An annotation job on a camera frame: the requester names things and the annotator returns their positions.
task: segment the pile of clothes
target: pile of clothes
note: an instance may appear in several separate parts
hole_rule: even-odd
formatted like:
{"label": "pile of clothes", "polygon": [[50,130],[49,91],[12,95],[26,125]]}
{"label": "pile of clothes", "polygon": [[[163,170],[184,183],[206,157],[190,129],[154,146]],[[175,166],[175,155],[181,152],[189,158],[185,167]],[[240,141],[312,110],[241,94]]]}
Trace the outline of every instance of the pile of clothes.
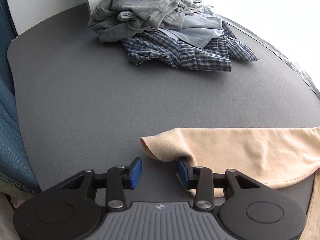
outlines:
{"label": "pile of clothes", "polygon": [[135,65],[157,58],[172,67],[231,71],[229,57],[259,60],[202,0],[101,0],[88,27],[102,42],[122,41]]}

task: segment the light blue shirt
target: light blue shirt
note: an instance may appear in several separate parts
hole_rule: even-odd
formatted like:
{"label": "light blue shirt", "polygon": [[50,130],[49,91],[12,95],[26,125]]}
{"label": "light blue shirt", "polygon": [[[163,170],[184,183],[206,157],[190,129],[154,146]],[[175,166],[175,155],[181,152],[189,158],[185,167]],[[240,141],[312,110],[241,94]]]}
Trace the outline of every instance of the light blue shirt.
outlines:
{"label": "light blue shirt", "polygon": [[176,41],[182,40],[200,49],[211,39],[220,37],[223,32],[221,17],[217,17],[213,8],[208,5],[204,5],[203,13],[185,15],[182,28],[165,24],[164,28],[157,30]]}

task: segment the blue plaid fabric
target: blue plaid fabric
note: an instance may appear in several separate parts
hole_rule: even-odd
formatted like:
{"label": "blue plaid fabric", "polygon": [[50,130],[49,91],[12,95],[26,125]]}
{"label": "blue plaid fabric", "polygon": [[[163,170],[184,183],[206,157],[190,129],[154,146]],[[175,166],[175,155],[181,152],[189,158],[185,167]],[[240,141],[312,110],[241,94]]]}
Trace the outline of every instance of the blue plaid fabric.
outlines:
{"label": "blue plaid fabric", "polygon": [[247,61],[259,60],[252,50],[238,41],[228,25],[223,22],[223,33],[212,39],[203,49],[158,32],[148,31],[122,40],[128,51],[129,62],[139,65],[157,58],[171,67],[192,70],[231,71],[229,57]]}

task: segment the beige fabric strip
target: beige fabric strip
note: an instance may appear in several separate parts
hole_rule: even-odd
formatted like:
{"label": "beige fabric strip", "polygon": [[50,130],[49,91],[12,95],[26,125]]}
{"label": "beige fabric strip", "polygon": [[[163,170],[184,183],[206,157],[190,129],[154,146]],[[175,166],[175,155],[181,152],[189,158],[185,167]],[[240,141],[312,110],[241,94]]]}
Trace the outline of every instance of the beige fabric strip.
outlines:
{"label": "beige fabric strip", "polygon": [[[145,152],[154,159],[173,161],[186,157],[191,166],[215,173],[236,169],[271,187],[287,187],[320,167],[320,127],[315,128],[175,128],[142,137]],[[222,190],[214,191],[223,196]],[[315,174],[308,220],[301,240],[319,237],[320,171]]]}

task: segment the ribbed surface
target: ribbed surface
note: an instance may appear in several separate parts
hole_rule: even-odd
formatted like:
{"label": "ribbed surface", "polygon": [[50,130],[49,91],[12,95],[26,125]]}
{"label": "ribbed surface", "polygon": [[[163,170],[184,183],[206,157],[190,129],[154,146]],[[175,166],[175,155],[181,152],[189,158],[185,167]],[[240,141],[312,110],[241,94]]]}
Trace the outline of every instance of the ribbed surface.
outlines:
{"label": "ribbed surface", "polygon": [[188,202],[134,202],[130,209],[110,213],[87,240],[234,240],[206,212]]}

